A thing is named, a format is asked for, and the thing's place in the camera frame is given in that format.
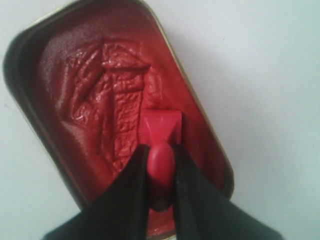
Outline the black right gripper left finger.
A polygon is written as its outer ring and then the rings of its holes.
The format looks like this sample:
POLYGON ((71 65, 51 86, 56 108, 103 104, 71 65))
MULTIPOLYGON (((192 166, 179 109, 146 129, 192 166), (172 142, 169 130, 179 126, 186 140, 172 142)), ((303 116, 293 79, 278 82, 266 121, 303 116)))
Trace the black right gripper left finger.
POLYGON ((47 233, 45 240, 145 240, 149 147, 139 145, 126 167, 87 208, 47 233))

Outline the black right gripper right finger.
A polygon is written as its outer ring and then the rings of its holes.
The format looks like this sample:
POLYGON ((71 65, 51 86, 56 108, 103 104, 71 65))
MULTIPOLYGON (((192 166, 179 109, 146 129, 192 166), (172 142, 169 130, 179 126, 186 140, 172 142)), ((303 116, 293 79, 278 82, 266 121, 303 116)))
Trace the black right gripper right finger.
POLYGON ((180 145, 173 216, 178 240, 276 240, 274 229, 251 217, 218 191, 180 145))

